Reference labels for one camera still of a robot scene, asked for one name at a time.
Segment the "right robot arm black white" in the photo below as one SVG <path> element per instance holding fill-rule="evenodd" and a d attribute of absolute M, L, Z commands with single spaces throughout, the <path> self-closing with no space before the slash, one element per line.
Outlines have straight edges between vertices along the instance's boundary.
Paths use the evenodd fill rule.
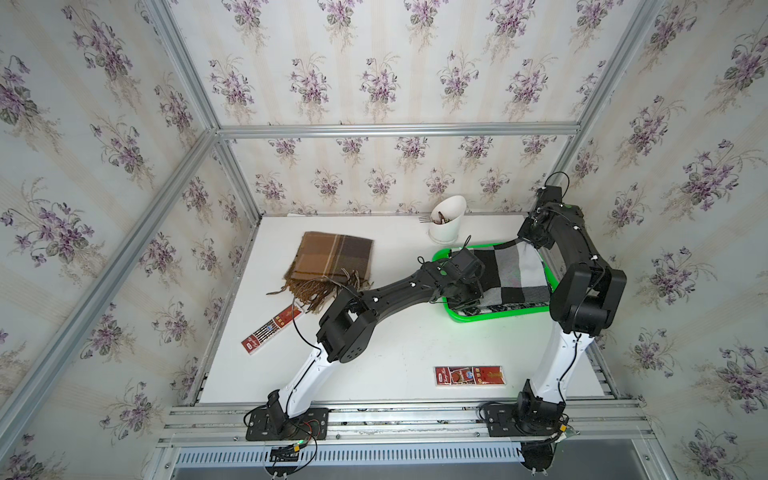
<path fill-rule="evenodd" d="M 577 363 L 614 321 L 627 277 L 598 253 L 576 206 L 547 202 L 534 207 L 518 236 L 538 250 L 558 251 L 565 267 L 550 296 L 555 326 L 549 343 L 519 395 L 530 414 L 560 415 Z"/>

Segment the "grey black checkered scarf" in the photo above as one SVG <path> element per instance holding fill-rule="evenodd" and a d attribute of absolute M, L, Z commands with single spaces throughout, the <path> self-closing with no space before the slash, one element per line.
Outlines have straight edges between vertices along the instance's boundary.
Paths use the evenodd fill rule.
<path fill-rule="evenodd" d="M 482 297 L 477 307 L 503 311 L 547 306 L 550 285 L 537 250 L 515 239 L 476 247 L 474 255 L 484 264 L 480 278 Z"/>

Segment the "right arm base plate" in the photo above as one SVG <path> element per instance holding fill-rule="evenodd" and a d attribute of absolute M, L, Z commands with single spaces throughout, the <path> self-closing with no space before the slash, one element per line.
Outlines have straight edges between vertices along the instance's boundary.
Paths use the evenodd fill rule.
<path fill-rule="evenodd" d="M 564 402 L 534 402 L 528 406 L 486 402 L 479 406 L 478 413 L 491 437 L 551 437 L 562 431 L 565 407 Z"/>

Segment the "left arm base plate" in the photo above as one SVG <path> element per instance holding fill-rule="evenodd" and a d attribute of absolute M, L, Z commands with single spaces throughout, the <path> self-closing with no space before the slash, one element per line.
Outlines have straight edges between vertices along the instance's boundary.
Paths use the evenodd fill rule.
<path fill-rule="evenodd" d="M 265 405 L 252 409 L 244 415 L 245 440 L 325 440 L 328 431 L 330 410 L 310 408 L 296 418 L 272 415 Z"/>

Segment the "black white knitted smiley scarf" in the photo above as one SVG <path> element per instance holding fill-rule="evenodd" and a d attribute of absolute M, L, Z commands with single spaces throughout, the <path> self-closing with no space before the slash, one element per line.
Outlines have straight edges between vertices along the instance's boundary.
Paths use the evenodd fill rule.
<path fill-rule="evenodd" d="M 470 306 L 458 309 L 456 314 L 461 317 L 475 317 L 499 312 L 499 306 Z"/>

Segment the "green plastic basket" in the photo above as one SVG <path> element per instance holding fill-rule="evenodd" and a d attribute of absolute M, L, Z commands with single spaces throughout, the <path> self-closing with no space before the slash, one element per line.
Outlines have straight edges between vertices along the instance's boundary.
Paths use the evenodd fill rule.
<path fill-rule="evenodd" d="M 485 244 L 485 245 L 474 245 L 470 246 L 469 249 L 476 248 L 478 246 L 490 246 L 495 244 Z M 554 274 L 549 269 L 549 267 L 546 265 L 546 263 L 542 260 L 542 263 L 545 268 L 546 277 L 548 279 L 549 285 L 550 285 L 550 296 L 558 286 L 558 281 L 555 279 Z M 533 313 L 546 313 L 549 310 L 549 304 L 547 306 L 540 306 L 540 307 L 534 307 L 534 308 L 526 308 L 526 309 L 516 309 L 516 310 L 507 310 L 504 309 L 503 311 L 499 311 L 498 313 L 493 314 L 487 314 L 482 316 L 475 316 L 475 317 L 461 317 L 456 314 L 456 311 L 458 309 L 451 309 L 447 302 L 443 304 L 444 310 L 446 313 L 451 317 L 452 320 L 456 322 L 462 322 L 462 323 L 468 323 L 468 322 L 475 322 L 475 321 L 484 321 L 484 320 L 491 320 L 491 319 L 497 319 L 497 318 L 504 318 L 504 317 L 510 317 L 510 316 L 519 316 L 519 315 L 527 315 L 527 314 L 533 314 Z"/>

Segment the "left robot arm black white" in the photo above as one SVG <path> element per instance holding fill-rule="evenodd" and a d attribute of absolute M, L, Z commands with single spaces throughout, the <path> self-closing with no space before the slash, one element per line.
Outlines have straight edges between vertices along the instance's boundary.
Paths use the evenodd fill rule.
<path fill-rule="evenodd" d="M 335 369 L 359 357 L 377 325 L 412 306 L 443 299 L 474 306 L 482 297 L 484 264 L 461 250 L 448 258 L 424 261 L 410 276 L 366 291 L 343 288 L 323 313 L 312 352 L 294 378 L 268 394 L 266 411 L 277 430 L 305 414 Z"/>

